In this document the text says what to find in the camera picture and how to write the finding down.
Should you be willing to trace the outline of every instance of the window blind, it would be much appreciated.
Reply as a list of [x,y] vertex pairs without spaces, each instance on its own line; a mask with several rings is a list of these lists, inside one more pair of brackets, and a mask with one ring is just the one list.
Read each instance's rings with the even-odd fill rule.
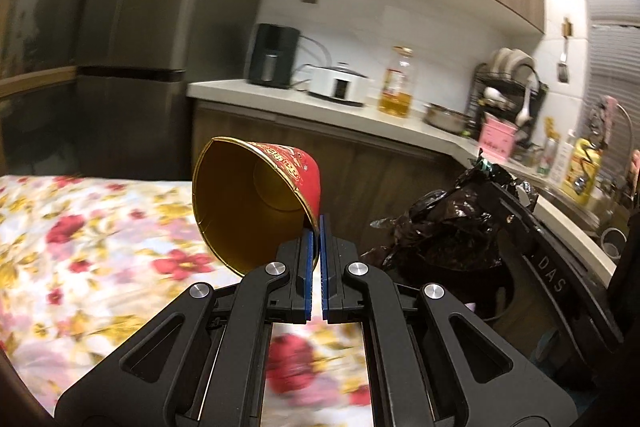
[[[587,0],[590,12],[589,62],[582,111],[582,131],[593,105],[601,96],[618,100],[634,128],[634,148],[640,147],[640,0]],[[622,174],[628,162],[631,134],[616,113],[609,151],[602,169]]]

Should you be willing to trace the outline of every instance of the red paper cup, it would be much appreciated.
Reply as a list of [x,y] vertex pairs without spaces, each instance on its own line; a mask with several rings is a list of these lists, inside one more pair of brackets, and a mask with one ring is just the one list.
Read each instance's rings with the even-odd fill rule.
[[300,149],[213,138],[192,190],[205,243],[240,275],[274,261],[279,245],[300,237],[305,224],[319,232],[320,172]]

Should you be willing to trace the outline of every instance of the white bottle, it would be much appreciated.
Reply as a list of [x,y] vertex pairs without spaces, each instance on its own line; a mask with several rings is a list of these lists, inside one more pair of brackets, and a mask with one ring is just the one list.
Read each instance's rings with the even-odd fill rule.
[[566,172],[569,170],[569,163],[571,162],[571,156],[575,147],[575,134],[573,129],[567,133],[566,140],[558,147],[558,155],[556,155],[556,161],[554,166],[551,167],[548,180],[552,185],[561,187],[564,182]]

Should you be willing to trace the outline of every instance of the yellow detergent bottle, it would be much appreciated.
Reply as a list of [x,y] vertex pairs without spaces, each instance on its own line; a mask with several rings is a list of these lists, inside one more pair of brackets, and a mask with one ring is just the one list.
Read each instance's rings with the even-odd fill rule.
[[602,165],[602,152],[590,140],[580,138],[575,143],[569,170],[562,190],[578,204],[587,204]]

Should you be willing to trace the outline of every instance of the floral tablecloth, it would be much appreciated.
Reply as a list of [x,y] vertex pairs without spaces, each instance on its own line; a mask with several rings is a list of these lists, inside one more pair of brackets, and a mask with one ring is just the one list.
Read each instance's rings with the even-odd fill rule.
[[[207,250],[189,182],[0,178],[0,347],[43,406],[194,282],[239,278]],[[372,425],[362,334],[274,325],[262,425]]]

